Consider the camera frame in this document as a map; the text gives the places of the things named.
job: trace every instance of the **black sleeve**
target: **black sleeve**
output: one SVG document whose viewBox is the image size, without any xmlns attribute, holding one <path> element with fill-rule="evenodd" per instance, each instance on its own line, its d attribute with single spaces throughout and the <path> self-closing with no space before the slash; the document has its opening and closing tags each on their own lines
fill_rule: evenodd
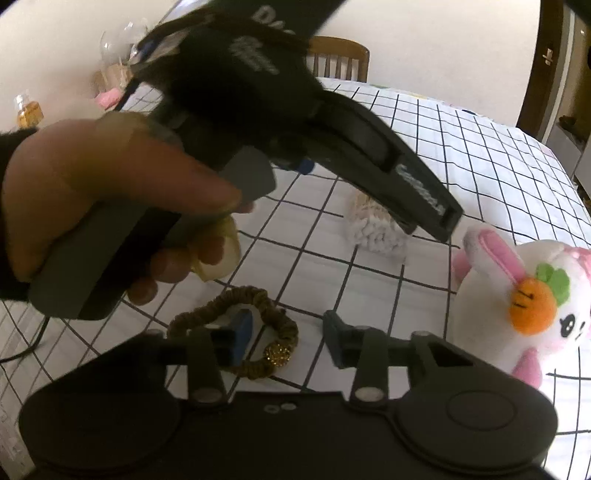
<svg viewBox="0 0 591 480">
<path fill-rule="evenodd" d="M 20 143 L 35 133 L 35 129 L 19 130 L 11 134 L 0 135 L 0 185 L 4 182 L 4 174 L 12 153 Z M 6 254 L 4 218 L 0 212 L 0 299 L 26 300 L 28 283 L 19 282 L 12 273 Z"/>
</svg>

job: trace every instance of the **crochet item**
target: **crochet item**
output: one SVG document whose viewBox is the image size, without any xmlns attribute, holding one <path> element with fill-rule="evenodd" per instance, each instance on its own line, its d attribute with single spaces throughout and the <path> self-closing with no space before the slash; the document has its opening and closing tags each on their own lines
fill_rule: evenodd
<svg viewBox="0 0 591 480">
<path fill-rule="evenodd" d="M 262 322 L 277 332 L 277 340 L 267 345 L 259 360 L 244 360 L 239 366 L 225 370 L 250 380 L 270 377 L 277 368 L 283 367 L 290 360 L 298 344 L 298 328 L 284 309 L 275 306 L 266 290 L 255 287 L 230 288 L 207 305 L 192 312 L 178 314 L 168 326 L 168 336 L 186 336 L 190 329 L 214 322 L 230 307 L 239 304 L 253 305 L 260 312 Z"/>
<path fill-rule="evenodd" d="M 408 235 L 384 207 L 366 194 L 353 194 L 346 220 L 349 238 L 355 245 L 385 255 L 405 256 Z"/>
<path fill-rule="evenodd" d="M 511 247 L 489 226 L 469 229 L 463 245 L 448 340 L 539 388 L 542 371 L 589 334 L 591 251 L 554 240 Z"/>
</svg>

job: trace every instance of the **glass bottle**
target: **glass bottle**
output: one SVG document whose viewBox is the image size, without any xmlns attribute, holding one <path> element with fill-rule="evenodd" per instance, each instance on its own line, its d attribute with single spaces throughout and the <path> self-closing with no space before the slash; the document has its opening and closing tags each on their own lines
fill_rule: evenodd
<svg viewBox="0 0 591 480">
<path fill-rule="evenodd" d="M 19 128 L 36 127 L 41 120 L 43 120 L 43 112 L 39 106 L 39 102 L 31 100 L 29 95 L 22 93 L 17 95 L 14 99 L 17 107 L 17 125 Z"/>
</svg>

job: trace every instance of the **hand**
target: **hand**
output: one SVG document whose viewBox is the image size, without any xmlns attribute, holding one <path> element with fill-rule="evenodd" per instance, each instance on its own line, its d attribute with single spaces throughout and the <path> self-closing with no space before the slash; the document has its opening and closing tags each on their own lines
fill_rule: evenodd
<svg viewBox="0 0 591 480">
<path fill-rule="evenodd" d="M 143 119 L 111 115 L 110 124 L 66 120 L 50 125 L 14 152 L 2 184 L 2 213 L 8 259 L 20 281 L 35 276 L 53 242 L 73 229 L 95 202 L 127 198 L 190 215 L 238 207 L 237 188 L 151 137 Z M 242 209 L 250 210 L 252 205 Z M 148 303 L 158 290 L 156 281 L 181 281 L 195 257 L 215 265 L 222 255 L 221 237 L 163 249 L 151 258 L 150 276 L 137 279 L 128 297 L 135 304 Z"/>
</svg>

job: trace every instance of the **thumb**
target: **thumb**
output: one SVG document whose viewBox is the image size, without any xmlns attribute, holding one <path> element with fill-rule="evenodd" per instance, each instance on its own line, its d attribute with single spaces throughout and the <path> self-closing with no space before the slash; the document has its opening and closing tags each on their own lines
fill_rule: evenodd
<svg viewBox="0 0 591 480">
<path fill-rule="evenodd" d="M 69 165 L 70 181 L 97 199 L 124 197 L 191 215 L 229 212 L 241 199 L 211 168 L 154 138 L 142 115 L 112 112 L 98 120 L 85 157 Z"/>
</svg>

